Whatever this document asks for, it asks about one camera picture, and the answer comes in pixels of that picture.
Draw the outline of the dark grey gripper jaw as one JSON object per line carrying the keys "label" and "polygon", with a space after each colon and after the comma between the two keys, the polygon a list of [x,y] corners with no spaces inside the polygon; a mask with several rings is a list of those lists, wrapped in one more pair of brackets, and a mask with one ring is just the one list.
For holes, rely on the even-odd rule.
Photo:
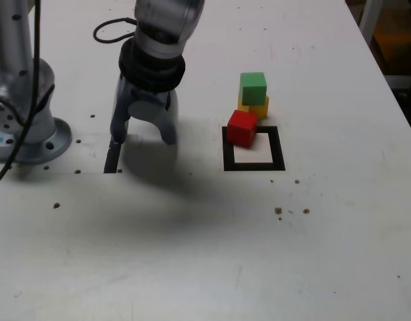
{"label": "dark grey gripper jaw", "polygon": [[130,119],[128,106],[127,100],[118,100],[115,105],[110,125],[110,134],[114,142],[125,142]]}

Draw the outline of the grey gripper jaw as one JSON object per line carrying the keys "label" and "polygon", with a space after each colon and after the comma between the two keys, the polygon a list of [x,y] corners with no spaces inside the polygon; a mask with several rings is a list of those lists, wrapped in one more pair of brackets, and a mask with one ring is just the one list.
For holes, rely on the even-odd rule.
{"label": "grey gripper jaw", "polygon": [[171,99],[169,109],[155,103],[138,101],[128,107],[128,114],[138,120],[149,122],[160,132],[161,139],[167,145],[177,143],[176,121],[178,116],[178,101]]}

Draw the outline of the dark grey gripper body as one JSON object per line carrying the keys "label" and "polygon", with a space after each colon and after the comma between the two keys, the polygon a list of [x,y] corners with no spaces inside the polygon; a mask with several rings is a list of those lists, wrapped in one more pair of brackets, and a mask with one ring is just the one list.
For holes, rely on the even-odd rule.
{"label": "dark grey gripper body", "polygon": [[116,86],[114,105],[116,106],[118,101],[126,96],[133,97],[134,100],[158,102],[163,104],[165,109],[178,108],[178,97],[175,90],[161,93],[149,92],[131,84],[124,76],[119,76]]}

